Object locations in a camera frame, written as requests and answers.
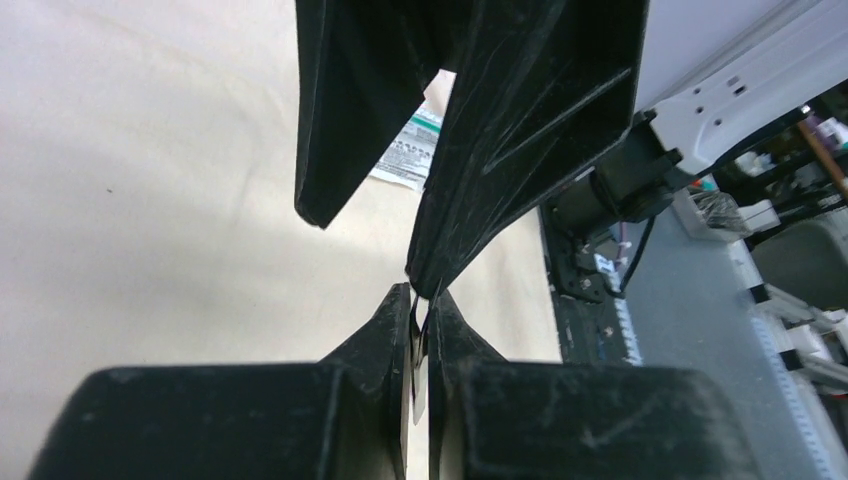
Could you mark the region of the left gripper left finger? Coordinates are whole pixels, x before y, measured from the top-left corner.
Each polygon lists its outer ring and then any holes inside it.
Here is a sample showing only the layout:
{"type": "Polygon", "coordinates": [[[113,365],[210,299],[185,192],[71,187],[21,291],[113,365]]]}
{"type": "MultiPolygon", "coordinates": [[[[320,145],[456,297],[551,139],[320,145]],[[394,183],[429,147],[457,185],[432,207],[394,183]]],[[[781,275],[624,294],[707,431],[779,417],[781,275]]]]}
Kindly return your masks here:
{"type": "Polygon", "coordinates": [[[57,417],[33,479],[402,479],[411,290],[316,362],[115,367],[57,417]]]}

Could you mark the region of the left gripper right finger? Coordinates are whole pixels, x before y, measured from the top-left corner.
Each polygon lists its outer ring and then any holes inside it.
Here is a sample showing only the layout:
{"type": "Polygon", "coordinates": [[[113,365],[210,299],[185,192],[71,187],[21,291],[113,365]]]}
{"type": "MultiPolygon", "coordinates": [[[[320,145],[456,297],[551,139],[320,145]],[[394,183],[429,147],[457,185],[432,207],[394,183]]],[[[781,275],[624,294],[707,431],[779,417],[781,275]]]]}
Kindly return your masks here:
{"type": "Polygon", "coordinates": [[[688,369],[500,355],[449,293],[427,312],[434,479],[758,479],[723,391],[688,369]]]}

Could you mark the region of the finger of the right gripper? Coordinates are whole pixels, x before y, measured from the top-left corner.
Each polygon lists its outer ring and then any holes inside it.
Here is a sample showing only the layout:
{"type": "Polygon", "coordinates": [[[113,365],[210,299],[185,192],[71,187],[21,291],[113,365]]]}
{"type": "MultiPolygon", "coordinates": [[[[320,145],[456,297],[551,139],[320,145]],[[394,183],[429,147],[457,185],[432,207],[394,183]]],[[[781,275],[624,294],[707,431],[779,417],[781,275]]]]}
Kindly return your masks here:
{"type": "Polygon", "coordinates": [[[438,297],[516,219],[631,129],[645,1],[476,1],[406,272],[438,297]]]}
{"type": "Polygon", "coordinates": [[[298,1],[294,206],[327,227],[464,46],[461,1],[298,1]]]}

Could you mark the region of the green white packet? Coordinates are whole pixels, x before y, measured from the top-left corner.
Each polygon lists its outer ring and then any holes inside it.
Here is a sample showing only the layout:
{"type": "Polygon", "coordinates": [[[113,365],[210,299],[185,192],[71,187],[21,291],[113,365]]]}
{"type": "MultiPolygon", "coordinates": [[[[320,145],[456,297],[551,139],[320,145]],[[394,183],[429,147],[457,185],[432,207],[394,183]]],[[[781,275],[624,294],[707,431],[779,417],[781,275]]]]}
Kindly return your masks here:
{"type": "Polygon", "coordinates": [[[430,173],[442,122],[441,116],[428,109],[427,103],[422,103],[369,176],[421,193],[430,173]]]}

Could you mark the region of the beige cloth wrap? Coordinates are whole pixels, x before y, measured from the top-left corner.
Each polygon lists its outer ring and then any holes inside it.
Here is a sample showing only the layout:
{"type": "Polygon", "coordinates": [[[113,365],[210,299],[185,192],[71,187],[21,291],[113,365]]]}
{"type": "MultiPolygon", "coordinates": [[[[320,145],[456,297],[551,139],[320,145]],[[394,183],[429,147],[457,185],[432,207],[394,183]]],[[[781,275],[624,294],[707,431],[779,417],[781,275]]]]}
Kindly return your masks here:
{"type": "Polygon", "coordinates": [[[318,360],[404,265],[419,193],[294,208],[290,1],[1,5],[1,475],[110,367],[318,360]]]}

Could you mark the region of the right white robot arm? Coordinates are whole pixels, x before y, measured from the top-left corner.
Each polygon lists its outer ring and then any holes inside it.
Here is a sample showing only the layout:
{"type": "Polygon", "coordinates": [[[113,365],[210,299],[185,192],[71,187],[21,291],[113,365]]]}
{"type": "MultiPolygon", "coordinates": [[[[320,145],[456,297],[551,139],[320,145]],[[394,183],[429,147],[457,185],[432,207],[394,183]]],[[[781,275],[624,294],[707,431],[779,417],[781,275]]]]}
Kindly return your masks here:
{"type": "Polygon", "coordinates": [[[646,1],[299,1],[294,205],[324,228],[422,104],[455,75],[407,254],[438,298],[504,228],[561,193],[586,233],[732,159],[847,77],[847,5],[783,1],[661,97],[643,45],[681,50],[735,9],[662,19],[646,1]]]}

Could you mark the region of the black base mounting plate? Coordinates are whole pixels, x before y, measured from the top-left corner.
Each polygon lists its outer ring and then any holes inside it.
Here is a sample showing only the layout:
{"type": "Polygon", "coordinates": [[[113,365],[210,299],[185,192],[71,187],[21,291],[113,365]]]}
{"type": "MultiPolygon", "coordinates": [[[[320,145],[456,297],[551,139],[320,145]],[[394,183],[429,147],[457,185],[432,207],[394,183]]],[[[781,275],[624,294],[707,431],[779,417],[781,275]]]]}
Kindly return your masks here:
{"type": "Polygon", "coordinates": [[[571,235],[540,209],[542,240],[561,357],[566,364],[644,364],[613,262],[596,240],[571,235]]]}

